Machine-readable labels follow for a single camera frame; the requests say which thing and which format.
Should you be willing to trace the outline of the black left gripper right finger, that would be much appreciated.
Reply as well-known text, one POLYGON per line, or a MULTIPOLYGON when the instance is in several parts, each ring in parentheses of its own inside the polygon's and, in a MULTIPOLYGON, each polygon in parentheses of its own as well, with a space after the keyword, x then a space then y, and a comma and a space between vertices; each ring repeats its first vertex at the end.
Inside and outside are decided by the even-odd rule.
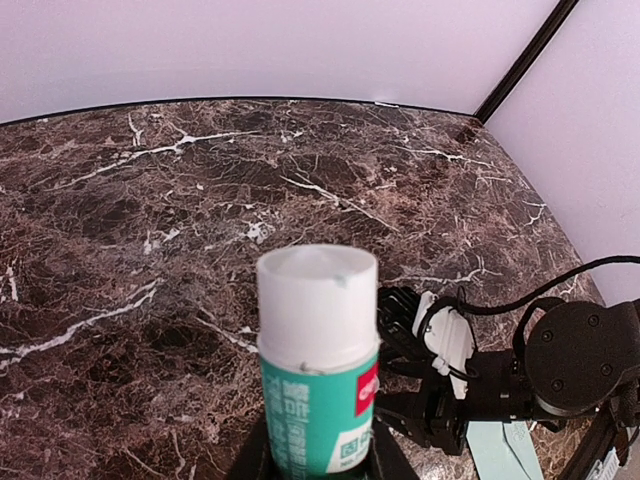
POLYGON ((369 477, 376 480, 419 480, 389 428, 381 422, 373 423, 369 471, 369 477))

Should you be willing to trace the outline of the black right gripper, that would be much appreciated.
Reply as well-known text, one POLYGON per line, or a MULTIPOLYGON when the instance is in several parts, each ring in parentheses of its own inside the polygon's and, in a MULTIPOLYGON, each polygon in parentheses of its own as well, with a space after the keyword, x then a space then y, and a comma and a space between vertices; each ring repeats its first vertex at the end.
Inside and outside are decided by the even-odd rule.
POLYGON ((450 380, 428 370, 415 392, 379 394, 375 414, 382 423, 418 446, 461 456, 468 421, 462 418, 460 406, 450 380))

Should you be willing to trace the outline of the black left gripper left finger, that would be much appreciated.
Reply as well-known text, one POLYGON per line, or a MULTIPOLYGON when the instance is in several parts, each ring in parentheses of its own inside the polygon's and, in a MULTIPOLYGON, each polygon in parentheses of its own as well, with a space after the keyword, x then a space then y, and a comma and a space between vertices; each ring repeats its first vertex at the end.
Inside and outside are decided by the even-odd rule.
POLYGON ((265 422, 256 422, 240 449, 230 471, 231 480, 268 480, 273 478, 273 462, 265 422))

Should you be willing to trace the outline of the light blue paper envelope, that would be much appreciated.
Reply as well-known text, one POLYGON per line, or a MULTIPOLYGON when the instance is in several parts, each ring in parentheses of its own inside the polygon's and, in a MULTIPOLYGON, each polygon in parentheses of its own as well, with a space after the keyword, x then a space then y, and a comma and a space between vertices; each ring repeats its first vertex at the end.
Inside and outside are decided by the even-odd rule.
POLYGON ((543 479, 526 422, 470 422, 466 439, 481 480, 543 479))

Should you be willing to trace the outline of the white green glue stick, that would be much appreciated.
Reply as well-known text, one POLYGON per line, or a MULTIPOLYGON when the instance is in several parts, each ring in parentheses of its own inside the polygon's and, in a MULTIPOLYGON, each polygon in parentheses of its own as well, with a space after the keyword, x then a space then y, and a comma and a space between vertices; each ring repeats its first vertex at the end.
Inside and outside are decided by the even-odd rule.
POLYGON ((286 479, 343 475, 373 437, 378 262, 342 245, 271 251, 256 264, 266 423, 286 479))

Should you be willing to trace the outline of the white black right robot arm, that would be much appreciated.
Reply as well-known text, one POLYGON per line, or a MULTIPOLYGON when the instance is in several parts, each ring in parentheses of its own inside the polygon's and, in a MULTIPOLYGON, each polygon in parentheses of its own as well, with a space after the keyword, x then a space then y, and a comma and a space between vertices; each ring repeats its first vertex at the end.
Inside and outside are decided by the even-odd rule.
POLYGON ((615 429, 639 424, 639 303, 604 307, 565 301, 547 291, 593 268, 636 264, 634 255, 609 256, 576 267, 530 294, 493 307, 468 303, 462 292, 421 299, 409 287, 378 291, 380 367, 420 382, 416 392, 381 394, 375 415, 425 448, 458 456, 472 421, 533 420, 562 430, 572 418, 602 408, 615 429), (455 367, 426 344, 426 335, 461 316, 525 311, 507 350, 480 352, 455 367))

